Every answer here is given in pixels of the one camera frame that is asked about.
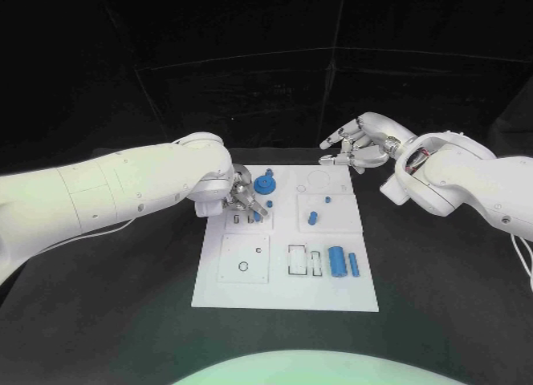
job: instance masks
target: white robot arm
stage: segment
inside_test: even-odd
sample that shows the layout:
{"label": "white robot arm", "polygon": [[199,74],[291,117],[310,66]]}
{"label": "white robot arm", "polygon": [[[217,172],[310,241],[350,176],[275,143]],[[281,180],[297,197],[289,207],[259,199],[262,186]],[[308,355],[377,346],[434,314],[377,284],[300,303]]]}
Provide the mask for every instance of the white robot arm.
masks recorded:
{"label": "white robot arm", "polygon": [[395,120],[367,112],[323,142],[343,141],[343,152],[321,164],[347,164],[363,173],[396,159],[395,174],[382,186],[398,205],[412,198],[445,217],[470,204],[500,230],[533,241],[533,158],[496,154],[463,134],[418,137]]}
{"label": "white robot arm", "polygon": [[196,201],[200,217],[226,208],[268,211],[255,201],[248,168],[232,164],[207,132],[72,164],[0,176],[0,284],[59,242]]}

